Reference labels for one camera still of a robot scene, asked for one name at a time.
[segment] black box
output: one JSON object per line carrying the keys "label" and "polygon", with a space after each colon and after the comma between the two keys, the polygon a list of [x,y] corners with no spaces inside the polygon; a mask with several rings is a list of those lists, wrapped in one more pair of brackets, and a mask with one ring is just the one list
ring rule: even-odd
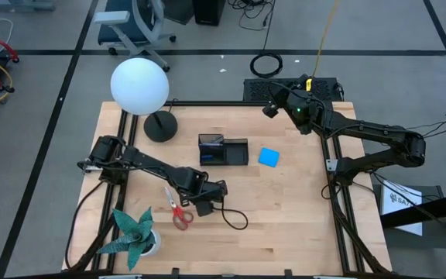
{"label": "black box", "polygon": [[192,0],[197,24],[217,26],[225,7],[225,0]]}
{"label": "black box", "polygon": [[247,139],[225,139],[221,134],[199,134],[201,166],[246,166],[249,162]]}

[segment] scissors blade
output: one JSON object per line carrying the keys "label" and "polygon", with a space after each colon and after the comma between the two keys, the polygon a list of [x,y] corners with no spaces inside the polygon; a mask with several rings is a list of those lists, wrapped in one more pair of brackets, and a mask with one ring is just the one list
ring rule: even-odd
{"label": "scissors blade", "polygon": [[166,196],[168,197],[168,202],[171,204],[171,202],[174,202],[174,200],[173,200],[173,196],[171,195],[171,193],[170,193],[170,190],[168,190],[168,188],[164,188],[164,191],[165,191],[165,193],[166,193]]}

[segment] potted plant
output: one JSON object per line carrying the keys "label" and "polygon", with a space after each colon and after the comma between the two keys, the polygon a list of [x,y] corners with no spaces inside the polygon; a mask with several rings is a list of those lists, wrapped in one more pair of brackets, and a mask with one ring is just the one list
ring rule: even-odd
{"label": "potted plant", "polygon": [[128,251],[129,270],[132,270],[140,257],[152,256],[160,249],[161,237],[153,229],[154,221],[150,207],[142,214],[139,222],[117,209],[113,209],[113,216],[123,236],[103,246],[98,253]]}

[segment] blue block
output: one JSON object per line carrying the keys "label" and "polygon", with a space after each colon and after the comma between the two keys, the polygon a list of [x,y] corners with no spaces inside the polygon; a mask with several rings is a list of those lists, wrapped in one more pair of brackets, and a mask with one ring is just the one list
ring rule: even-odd
{"label": "blue block", "polygon": [[259,155],[259,162],[270,167],[276,167],[279,157],[279,152],[263,147],[261,149],[261,154]]}

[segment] green leaf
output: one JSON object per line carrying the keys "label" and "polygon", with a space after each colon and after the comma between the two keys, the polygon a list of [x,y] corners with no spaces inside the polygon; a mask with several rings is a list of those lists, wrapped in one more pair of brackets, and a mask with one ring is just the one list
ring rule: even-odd
{"label": "green leaf", "polygon": [[129,250],[129,244],[110,242],[99,249],[97,253],[117,253]]}
{"label": "green leaf", "polygon": [[139,261],[140,254],[144,252],[144,249],[147,247],[146,242],[135,242],[131,243],[129,247],[129,271],[132,271],[132,269],[136,266],[137,262]]}
{"label": "green leaf", "polygon": [[152,221],[153,220],[153,214],[151,213],[151,207],[149,208],[140,216],[139,224],[142,224],[145,221]]}
{"label": "green leaf", "polygon": [[151,228],[153,227],[154,221],[145,221],[136,226],[134,229],[135,233],[140,234],[141,241],[145,241],[147,239],[147,236],[151,233]]}
{"label": "green leaf", "polygon": [[124,234],[129,234],[138,225],[137,222],[130,217],[128,214],[119,211],[118,209],[113,209],[113,216],[115,217],[116,224],[123,231]]}
{"label": "green leaf", "polygon": [[149,236],[147,236],[146,243],[147,247],[149,247],[151,244],[156,244],[156,239],[154,238],[154,234],[152,232],[149,234]]}
{"label": "green leaf", "polygon": [[141,236],[138,233],[129,233],[124,236],[120,236],[119,238],[113,240],[111,243],[123,243],[123,244],[129,244],[132,242],[135,242],[137,240],[140,240]]}

